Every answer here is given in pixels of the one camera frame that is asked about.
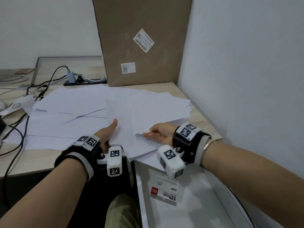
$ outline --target white label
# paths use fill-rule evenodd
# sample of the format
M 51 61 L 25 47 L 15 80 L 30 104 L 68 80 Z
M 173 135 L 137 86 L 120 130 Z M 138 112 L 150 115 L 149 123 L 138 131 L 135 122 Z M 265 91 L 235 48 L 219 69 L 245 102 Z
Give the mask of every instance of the white label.
M 178 188 L 178 180 L 169 179 L 168 176 L 164 174 L 157 174 L 154 179 L 151 194 L 155 194 L 164 199 L 169 199 L 176 202 Z
M 129 63 L 122 63 L 121 65 L 121 71 L 123 74 L 125 73 L 135 73 L 135 62 L 129 62 Z
M 145 52 L 148 52 L 149 49 L 154 45 L 154 41 L 143 29 L 139 30 L 138 34 L 135 36 L 135 38 L 133 38 L 133 40 Z

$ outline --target white wall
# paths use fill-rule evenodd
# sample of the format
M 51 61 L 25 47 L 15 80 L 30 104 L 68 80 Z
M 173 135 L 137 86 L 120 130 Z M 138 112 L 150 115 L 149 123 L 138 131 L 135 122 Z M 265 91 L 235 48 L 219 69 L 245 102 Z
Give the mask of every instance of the white wall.
M 0 69 L 41 56 L 100 56 L 92 0 L 1 0 Z
M 218 132 L 304 178 L 304 0 L 193 0 L 178 86 Z

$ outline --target stack of paper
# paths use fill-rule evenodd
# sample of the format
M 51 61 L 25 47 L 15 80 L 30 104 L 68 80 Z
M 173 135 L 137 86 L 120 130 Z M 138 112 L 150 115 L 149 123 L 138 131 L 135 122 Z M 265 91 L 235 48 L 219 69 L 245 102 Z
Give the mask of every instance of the stack of paper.
M 122 146 L 130 160 L 154 163 L 155 152 L 151 151 L 161 144 L 144 138 L 142 133 L 156 123 L 187 118 L 192 110 L 189 104 L 190 100 L 173 97 L 168 92 L 103 85 L 58 88 L 32 108 L 25 108 L 30 115 L 25 149 L 64 150 L 83 134 L 93 134 L 117 118 L 118 126 L 110 144 Z M 25 121 L 17 128 L 24 133 Z M 14 144 L 20 141 L 15 130 L 5 140 Z M 159 168 L 157 164 L 149 165 Z

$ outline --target barcode sticker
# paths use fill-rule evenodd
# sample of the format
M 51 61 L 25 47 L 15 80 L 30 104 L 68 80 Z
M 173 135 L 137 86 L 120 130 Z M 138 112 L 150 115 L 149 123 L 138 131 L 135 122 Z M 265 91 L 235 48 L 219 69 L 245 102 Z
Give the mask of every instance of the barcode sticker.
M 149 49 L 154 45 L 154 41 L 149 35 L 143 30 L 139 30 L 133 40 L 142 48 L 143 51 L 148 52 Z
M 129 63 L 122 63 L 121 65 L 121 71 L 123 74 L 126 73 L 135 73 L 135 62 L 129 62 Z

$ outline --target forearm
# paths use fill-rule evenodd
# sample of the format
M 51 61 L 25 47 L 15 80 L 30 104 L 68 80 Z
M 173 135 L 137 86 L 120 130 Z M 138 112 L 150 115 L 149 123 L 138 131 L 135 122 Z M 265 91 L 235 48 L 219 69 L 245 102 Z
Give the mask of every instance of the forearm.
M 303 227 L 302 178 L 260 155 L 219 142 L 210 144 L 201 164 L 284 227 Z
M 65 159 L 0 219 L 0 227 L 66 227 L 87 175 L 82 163 Z

